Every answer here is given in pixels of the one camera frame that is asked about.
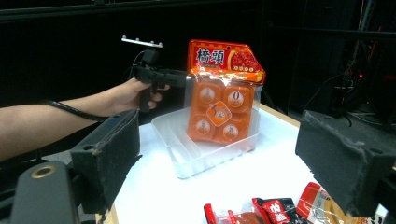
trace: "orange package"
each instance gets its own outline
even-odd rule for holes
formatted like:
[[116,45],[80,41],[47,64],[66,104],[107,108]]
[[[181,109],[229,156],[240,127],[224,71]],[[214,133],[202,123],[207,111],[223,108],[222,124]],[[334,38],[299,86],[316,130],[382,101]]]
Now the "orange package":
[[191,40],[193,78],[187,134],[193,141],[231,144],[248,137],[254,103],[260,103],[265,71],[249,46]]

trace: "white tabletop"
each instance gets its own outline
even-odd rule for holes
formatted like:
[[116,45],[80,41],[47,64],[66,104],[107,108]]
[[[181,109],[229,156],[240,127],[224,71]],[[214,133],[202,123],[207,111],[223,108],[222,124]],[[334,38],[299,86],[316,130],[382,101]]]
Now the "white tabletop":
[[188,179],[179,179],[153,126],[140,126],[143,158],[131,168],[115,201],[124,223],[205,224],[204,205],[227,209],[251,198],[298,200],[317,182],[295,154],[298,128],[261,110],[256,148]]

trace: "snack bag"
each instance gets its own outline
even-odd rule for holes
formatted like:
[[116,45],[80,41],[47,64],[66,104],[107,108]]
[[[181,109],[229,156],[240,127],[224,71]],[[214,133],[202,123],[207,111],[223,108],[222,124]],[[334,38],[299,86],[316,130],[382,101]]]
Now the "snack bag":
[[207,203],[204,211],[207,224],[268,224],[252,201],[232,208],[214,207]]
[[296,213],[291,198],[252,198],[239,207],[215,207],[211,203],[204,206],[208,224],[307,224]]
[[351,217],[342,211],[327,191],[319,184],[310,182],[297,204],[297,213],[309,222],[317,224],[381,224],[378,214],[371,217]]
[[188,72],[193,78],[187,130],[192,141],[228,145],[246,138],[265,80],[250,47],[193,39]]

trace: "human arm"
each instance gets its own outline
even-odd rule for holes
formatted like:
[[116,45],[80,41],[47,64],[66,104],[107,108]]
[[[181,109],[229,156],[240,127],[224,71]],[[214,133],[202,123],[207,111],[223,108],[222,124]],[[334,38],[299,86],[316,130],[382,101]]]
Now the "human arm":
[[[109,117],[137,109],[139,92],[149,86],[132,78],[109,90],[61,103],[88,114]],[[152,95],[148,106],[154,108],[161,99],[160,94]],[[44,147],[94,123],[49,105],[0,108],[0,161]]]

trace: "plastic container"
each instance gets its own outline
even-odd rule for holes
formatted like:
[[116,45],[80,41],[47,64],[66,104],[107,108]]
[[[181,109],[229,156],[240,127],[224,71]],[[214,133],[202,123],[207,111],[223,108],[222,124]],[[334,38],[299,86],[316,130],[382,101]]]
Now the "plastic container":
[[164,142],[177,177],[188,178],[202,171],[253,150],[260,129],[260,114],[252,109],[247,138],[230,145],[213,142],[193,142],[187,136],[190,108],[159,116],[151,124]]

